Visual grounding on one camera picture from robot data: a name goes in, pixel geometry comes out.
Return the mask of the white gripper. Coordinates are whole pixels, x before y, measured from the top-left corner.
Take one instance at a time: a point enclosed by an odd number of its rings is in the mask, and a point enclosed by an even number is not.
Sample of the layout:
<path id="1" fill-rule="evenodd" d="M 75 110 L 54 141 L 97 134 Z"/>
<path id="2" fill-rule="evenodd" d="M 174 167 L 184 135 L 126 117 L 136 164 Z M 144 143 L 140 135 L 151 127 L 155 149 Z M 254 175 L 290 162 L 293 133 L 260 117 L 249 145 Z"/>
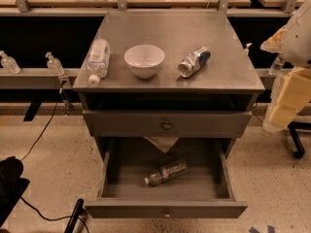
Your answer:
<path id="1" fill-rule="evenodd" d="M 285 32 L 285 26 L 278 29 L 260 45 L 260 49 L 271 53 L 281 53 Z M 286 129 L 310 101 L 310 68 L 294 67 L 286 75 L 279 73 L 272 86 L 271 103 L 265 114 L 263 129 L 269 133 Z"/>

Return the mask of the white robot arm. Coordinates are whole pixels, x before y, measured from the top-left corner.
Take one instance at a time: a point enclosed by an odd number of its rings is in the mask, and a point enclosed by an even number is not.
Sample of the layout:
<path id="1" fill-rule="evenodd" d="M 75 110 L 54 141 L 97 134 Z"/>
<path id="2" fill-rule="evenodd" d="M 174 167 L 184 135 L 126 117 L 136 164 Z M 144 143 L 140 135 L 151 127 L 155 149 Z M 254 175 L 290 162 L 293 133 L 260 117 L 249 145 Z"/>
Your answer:
<path id="1" fill-rule="evenodd" d="M 280 54 L 293 65 L 287 75 L 278 73 L 272 86 L 262 127 L 275 133 L 285 129 L 311 101 L 311 0 L 305 0 L 260 48 Z"/>

